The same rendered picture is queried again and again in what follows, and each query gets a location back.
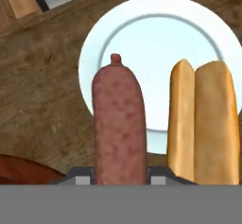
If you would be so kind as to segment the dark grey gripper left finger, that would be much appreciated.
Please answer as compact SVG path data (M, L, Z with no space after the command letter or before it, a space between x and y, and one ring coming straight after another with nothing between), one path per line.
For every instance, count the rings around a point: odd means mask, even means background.
M51 181L50 184L92 185L95 183L95 169L90 166L74 166L65 177Z

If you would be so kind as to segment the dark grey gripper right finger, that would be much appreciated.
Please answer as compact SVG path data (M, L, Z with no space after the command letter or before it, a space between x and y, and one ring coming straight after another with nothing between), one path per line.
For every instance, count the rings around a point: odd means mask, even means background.
M151 166L147 169L147 183L150 185L195 185L194 182L177 177L167 166Z

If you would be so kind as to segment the reddish brown sausage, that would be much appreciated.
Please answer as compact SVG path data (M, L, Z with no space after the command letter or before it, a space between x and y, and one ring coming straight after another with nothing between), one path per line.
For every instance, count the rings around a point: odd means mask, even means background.
M92 83L95 120L95 182L97 184L145 184L147 136L140 85L121 62L95 74Z

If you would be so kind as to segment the reddish brown bowl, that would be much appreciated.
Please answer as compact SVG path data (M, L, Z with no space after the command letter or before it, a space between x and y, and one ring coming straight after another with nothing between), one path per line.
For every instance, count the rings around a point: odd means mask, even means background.
M44 164L0 154L0 184L46 184L62 177L64 174Z

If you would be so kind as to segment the golden hot dog bun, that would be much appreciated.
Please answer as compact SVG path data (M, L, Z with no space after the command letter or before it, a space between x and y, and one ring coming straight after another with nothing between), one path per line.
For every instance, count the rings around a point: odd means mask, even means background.
M170 77L166 159L198 184L240 181L240 138L232 74L222 61L193 69L179 61Z

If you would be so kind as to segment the white round plate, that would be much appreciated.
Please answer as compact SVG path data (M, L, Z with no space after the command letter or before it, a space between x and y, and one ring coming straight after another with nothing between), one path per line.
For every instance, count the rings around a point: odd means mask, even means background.
M242 110L242 45L214 12L191 0L129 0L103 15L81 48L78 78L88 109L92 80L118 53L141 86L146 109L147 151L166 153L169 78L186 59L194 68L224 60Z

